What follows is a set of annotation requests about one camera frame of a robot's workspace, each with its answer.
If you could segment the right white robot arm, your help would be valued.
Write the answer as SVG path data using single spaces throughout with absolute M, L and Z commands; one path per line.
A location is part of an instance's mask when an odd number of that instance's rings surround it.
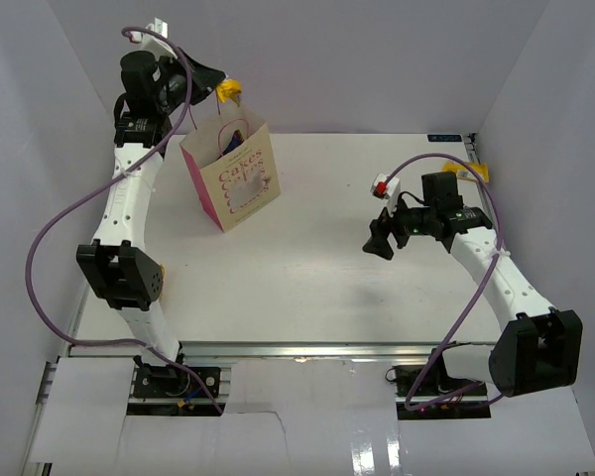
M 501 330 L 493 345 L 451 341 L 435 350 L 429 386 L 448 396 L 478 381 L 516 397 L 573 385 L 583 331 L 576 312 L 556 308 L 532 286 L 485 212 L 465 205 L 454 173 L 426 174 L 421 184 L 421 205 L 410 207 L 398 179 L 377 175 L 371 192 L 387 204 L 369 225 L 364 252 L 390 260 L 411 238 L 433 238 L 481 287 Z

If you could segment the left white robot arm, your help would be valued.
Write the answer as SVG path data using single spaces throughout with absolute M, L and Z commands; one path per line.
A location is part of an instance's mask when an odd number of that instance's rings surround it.
M 180 344 L 169 330 L 159 298 L 164 271 L 145 251 L 145 225 L 153 185 L 167 151 L 171 114 L 195 105 L 226 79 L 193 59 L 178 61 L 148 51 L 121 58 L 124 93 L 115 103 L 114 172 L 100 224 L 76 261 L 93 293 L 148 344 L 135 362 L 167 395 L 183 393 L 189 371 L 180 365 Z

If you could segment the yellow M&M packet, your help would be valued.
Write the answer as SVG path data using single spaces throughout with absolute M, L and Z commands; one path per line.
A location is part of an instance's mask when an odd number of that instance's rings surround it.
M 240 106 L 243 89 L 237 79 L 226 77 L 216 86 L 215 92 L 221 103 L 225 104 L 231 101 L 236 106 Z

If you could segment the purple Krokant snack bag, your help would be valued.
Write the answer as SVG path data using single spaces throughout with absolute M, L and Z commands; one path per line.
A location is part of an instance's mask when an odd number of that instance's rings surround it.
M 225 156 L 225 155 L 230 154 L 231 152 L 233 152 L 234 150 L 239 148 L 244 142 L 245 142 L 245 136 L 243 135 L 242 131 L 240 129 L 236 129 L 233 132 L 229 143 L 227 144 L 225 149 L 222 151 L 222 155 Z

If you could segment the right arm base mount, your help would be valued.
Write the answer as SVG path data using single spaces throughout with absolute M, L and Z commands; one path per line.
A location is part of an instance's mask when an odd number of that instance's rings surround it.
M 406 400 L 413 385 L 421 373 L 423 365 L 399 364 L 386 371 L 384 378 L 395 388 L 398 409 L 412 417 L 430 417 L 440 414 L 465 410 L 488 401 L 488 390 L 485 384 L 477 384 L 462 379 L 441 376 L 437 368 L 432 368 L 410 397 L 409 405 L 422 406 L 414 412 L 406 409 Z

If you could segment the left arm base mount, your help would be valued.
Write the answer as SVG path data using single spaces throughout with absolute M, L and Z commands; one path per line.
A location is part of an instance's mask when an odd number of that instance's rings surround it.
M 219 417 L 220 410 L 198 382 L 178 369 L 142 366 L 136 369 L 127 414 L 143 417 Z

